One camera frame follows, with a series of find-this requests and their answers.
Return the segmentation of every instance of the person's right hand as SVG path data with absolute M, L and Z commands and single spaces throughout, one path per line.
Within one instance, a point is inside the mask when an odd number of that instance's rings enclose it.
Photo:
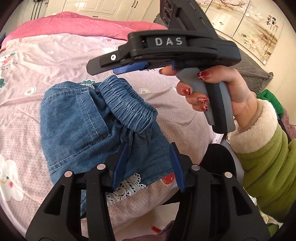
M 163 75 L 175 75 L 178 70 L 172 70 L 171 66 L 166 66 L 159 73 Z M 240 129 L 243 129 L 254 117 L 258 105 L 257 100 L 243 77 L 236 69 L 225 66 L 214 66 L 198 74 L 198 78 L 207 83 L 220 83 L 225 81 L 228 84 L 231 97 L 232 110 Z M 186 100 L 192 105 L 194 110 L 207 111 L 209 99 L 202 93 L 193 93 L 192 87 L 183 82 L 177 85 L 177 92 L 186 96 Z

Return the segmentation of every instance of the denim fabric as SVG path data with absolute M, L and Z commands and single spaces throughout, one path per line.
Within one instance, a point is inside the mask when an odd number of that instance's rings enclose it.
M 169 142 L 157 111 L 125 79 L 115 75 L 93 86 L 73 82 L 54 85 L 41 103 L 41 145 L 53 184 L 67 170 L 86 172 L 129 144 L 123 180 L 140 174 L 149 185 L 173 172 Z M 82 194 L 85 211 L 85 193 Z

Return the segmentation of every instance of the silver pin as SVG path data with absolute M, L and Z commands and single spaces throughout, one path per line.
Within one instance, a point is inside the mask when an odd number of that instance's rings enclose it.
M 199 167 L 199 165 L 194 164 L 194 165 L 191 166 L 191 169 L 194 170 L 194 171 L 198 171 L 200 169 L 200 167 Z
M 97 165 L 96 167 L 98 170 L 104 170 L 106 168 L 106 165 L 105 164 L 99 164 Z
M 230 172 L 225 172 L 224 175 L 227 178 L 232 178 L 232 174 Z
M 111 55 L 111 58 L 110 58 L 112 61 L 114 61 L 114 60 L 116 60 L 116 55 L 115 54 L 113 54 L 113 55 Z
M 66 171 L 64 175 L 65 175 L 65 177 L 71 177 L 72 174 L 73 174 L 73 172 L 71 172 L 71 171 Z

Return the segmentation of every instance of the lace trim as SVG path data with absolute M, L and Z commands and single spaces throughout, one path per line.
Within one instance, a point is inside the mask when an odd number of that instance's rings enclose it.
M 146 187 L 146 185 L 141 184 L 140 174 L 135 173 L 127 180 L 123 181 L 119 188 L 116 189 L 114 193 L 107 193 L 107 204 L 112 205 L 113 203 L 119 202 L 122 199 L 134 195 L 139 190 Z

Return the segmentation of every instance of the fleece cuff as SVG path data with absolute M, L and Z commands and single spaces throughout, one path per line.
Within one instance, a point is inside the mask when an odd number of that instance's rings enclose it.
M 248 154 L 265 146 L 273 137 L 277 126 L 276 112 L 270 102 L 257 99 L 262 105 L 262 113 L 256 123 L 247 131 L 236 130 L 231 134 L 230 146 L 234 152 Z

